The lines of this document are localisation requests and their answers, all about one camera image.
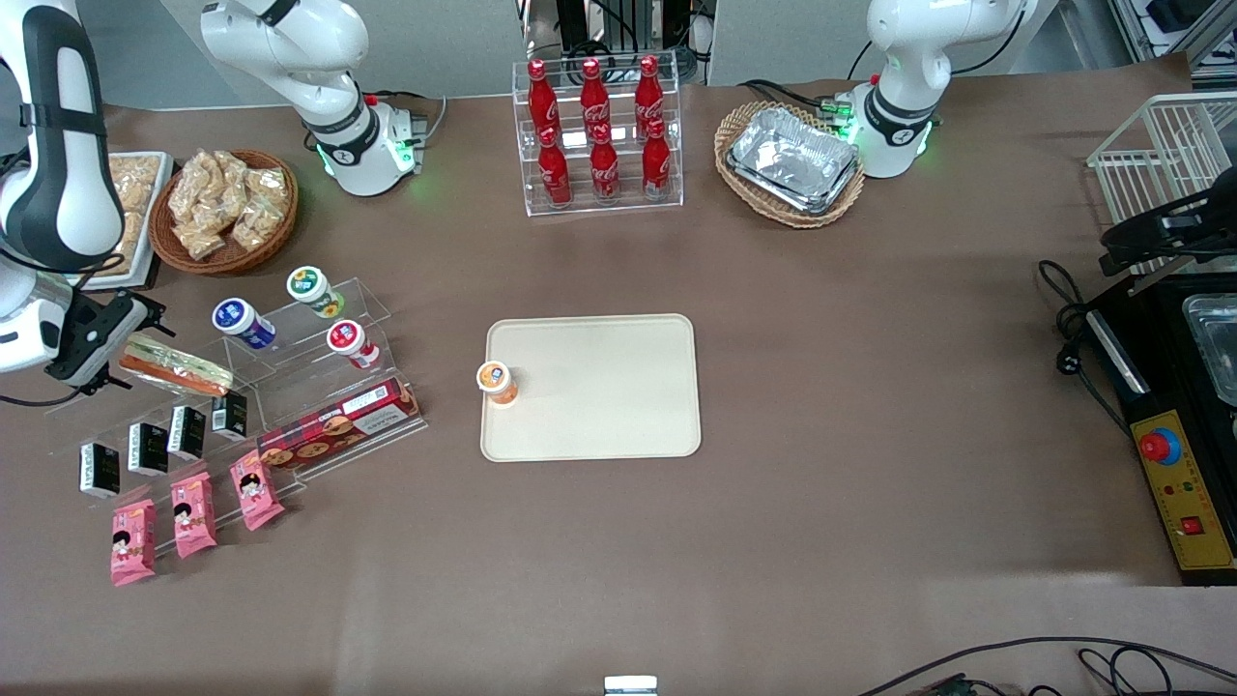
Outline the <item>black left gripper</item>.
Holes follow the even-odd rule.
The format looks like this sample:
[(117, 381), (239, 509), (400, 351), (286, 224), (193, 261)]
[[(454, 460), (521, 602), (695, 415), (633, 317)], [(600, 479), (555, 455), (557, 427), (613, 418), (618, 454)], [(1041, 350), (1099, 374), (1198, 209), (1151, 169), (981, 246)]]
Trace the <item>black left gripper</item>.
[(1207, 189), (1206, 195), (1188, 195), (1166, 204), (1157, 218), (1131, 218), (1101, 235), (1105, 253), (1102, 274), (1113, 277), (1164, 256), (1192, 256), (1215, 260), (1236, 251), (1235, 189)]

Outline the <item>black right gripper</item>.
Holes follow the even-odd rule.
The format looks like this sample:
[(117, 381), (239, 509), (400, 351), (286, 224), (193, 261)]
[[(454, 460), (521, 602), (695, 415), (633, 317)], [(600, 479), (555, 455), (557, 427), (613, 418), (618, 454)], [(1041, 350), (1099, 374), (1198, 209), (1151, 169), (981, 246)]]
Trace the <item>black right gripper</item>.
[(71, 303), (53, 336), (56, 349), (45, 375), (62, 384), (80, 384), (83, 396), (109, 387), (131, 391), (132, 383), (110, 373), (122, 335), (155, 330), (167, 334), (167, 307), (141, 294), (115, 294), (113, 303)]

